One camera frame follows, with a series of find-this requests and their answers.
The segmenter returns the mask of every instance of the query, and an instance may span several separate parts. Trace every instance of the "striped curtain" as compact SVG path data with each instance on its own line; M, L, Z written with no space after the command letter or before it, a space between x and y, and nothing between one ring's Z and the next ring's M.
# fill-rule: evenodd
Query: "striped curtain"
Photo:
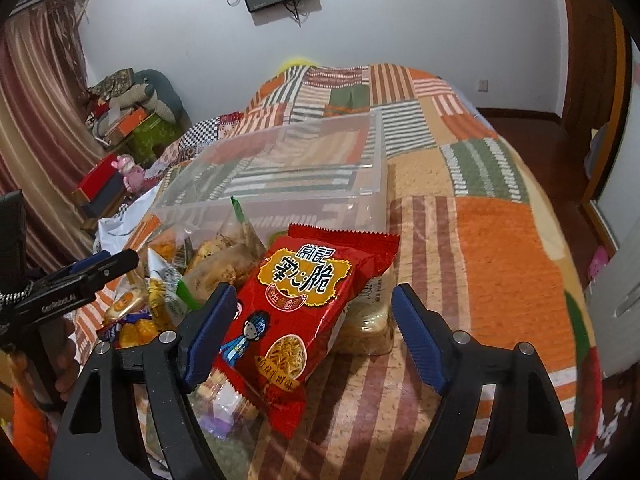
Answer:
M104 155L84 126L74 4L45 0L0 31L0 193L23 190L28 263L48 271L90 254L70 195Z

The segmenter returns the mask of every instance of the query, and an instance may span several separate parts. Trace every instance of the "plastic snack bag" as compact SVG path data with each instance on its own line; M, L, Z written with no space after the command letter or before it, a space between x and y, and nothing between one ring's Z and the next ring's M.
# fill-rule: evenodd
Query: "plastic snack bag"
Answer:
M212 240L196 252L183 282L193 299L203 304L220 282L240 290L265 252L251 222L237 200L231 199L233 215Z
M175 330L190 310L178 294L182 275L178 270L149 248L149 309L158 330Z
M151 319L148 309L127 314L96 331L100 341L112 343L116 349L139 346L151 342L158 329Z
M148 305L148 293L142 279L135 272L128 272L115 291L118 298L104 313L103 324L138 312Z
M219 370L210 373L190 401L200 427L223 440L250 425L258 415L257 408L238 394Z
M332 353L384 355L394 345L394 322L391 315L393 275L369 280L364 290L347 304L347 314Z
M161 225L151 233L145 245L138 251L140 256L138 273L140 276L149 276L148 254L150 250L182 275L194 257L191 232L179 225L170 227Z
M304 383L335 341L344 308L398 252L394 235L290 225L238 294L215 366L290 438Z

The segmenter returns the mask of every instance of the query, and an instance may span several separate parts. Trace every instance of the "red snack bag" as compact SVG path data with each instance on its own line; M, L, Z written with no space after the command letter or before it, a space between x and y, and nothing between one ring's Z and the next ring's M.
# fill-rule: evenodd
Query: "red snack bag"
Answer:
M398 244L394 235L292 224L240 291L215 365L287 438L305 409L303 384L335 340L345 305L388 269Z

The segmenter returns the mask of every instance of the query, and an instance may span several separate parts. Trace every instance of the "orange box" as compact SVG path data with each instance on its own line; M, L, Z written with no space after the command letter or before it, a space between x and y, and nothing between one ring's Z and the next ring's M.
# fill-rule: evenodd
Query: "orange box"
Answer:
M123 137L128 136L146 117L147 113L144 108L136 108L130 114L127 114L126 117L118 123L118 129Z

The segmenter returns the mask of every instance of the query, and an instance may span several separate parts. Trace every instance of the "person's hand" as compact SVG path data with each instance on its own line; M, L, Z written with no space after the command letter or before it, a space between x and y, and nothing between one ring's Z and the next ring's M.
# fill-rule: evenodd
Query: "person's hand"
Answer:
M68 338L73 332L74 324L65 319L65 337ZM56 390L60 392L60 398L64 401L69 400L78 379L80 365L75 357L76 344L71 339L67 339L62 352L56 358L56 364L61 370L56 381ZM18 388L22 396L33 406L37 406L33 395L33 380L27 371L28 364L27 356L22 352L14 352L9 356L9 368L14 378L14 387Z

